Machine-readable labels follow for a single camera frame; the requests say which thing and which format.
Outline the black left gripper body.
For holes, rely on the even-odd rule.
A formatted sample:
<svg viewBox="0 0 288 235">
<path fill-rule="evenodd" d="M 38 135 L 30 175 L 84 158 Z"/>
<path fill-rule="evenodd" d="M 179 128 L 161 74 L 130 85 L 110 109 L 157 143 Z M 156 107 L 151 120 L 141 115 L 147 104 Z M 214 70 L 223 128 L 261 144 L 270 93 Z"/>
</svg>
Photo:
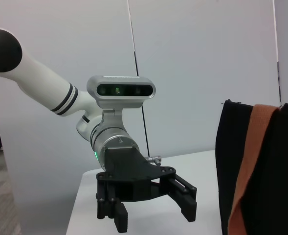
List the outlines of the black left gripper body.
<svg viewBox="0 0 288 235">
<path fill-rule="evenodd" d="M 149 163 L 136 148 L 105 150 L 105 171 L 96 175 L 99 201 L 146 201 L 166 195 L 176 170 Z"/>
</svg>

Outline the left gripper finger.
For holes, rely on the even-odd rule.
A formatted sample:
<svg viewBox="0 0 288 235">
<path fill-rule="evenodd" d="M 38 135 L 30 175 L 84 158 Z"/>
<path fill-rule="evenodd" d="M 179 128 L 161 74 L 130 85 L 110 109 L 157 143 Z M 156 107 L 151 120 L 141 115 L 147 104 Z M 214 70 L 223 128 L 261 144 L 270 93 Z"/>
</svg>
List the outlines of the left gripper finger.
<svg viewBox="0 0 288 235">
<path fill-rule="evenodd" d="M 188 222 L 196 220 L 197 212 L 197 188 L 178 175 L 160 179 L 161 191 L 172 198 L 180 207 L 181 213 Z"/>
<path fill-rule="evenodd" d="M 122 196 L 118 186 L 105 181 L 97 182 L 97 218 L 104 219 L 106 216 L 114 220 L 119 233 L 128 230 L 128 212 L 122 203 Z"/>
</svg>

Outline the black bag with orange straps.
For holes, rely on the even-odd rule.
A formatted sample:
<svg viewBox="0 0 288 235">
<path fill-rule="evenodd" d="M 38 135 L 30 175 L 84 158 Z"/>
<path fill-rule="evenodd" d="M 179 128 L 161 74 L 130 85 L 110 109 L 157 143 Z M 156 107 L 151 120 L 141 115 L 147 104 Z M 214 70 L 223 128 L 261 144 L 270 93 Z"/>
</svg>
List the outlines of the black bag with orange straps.
<svg viewBox="0 0 288 235">
<path fill-rule="evenodd" d="M 225 101 L 215 158 L 222 235 L 288 235 L 288 103 Z"/>
</svg>

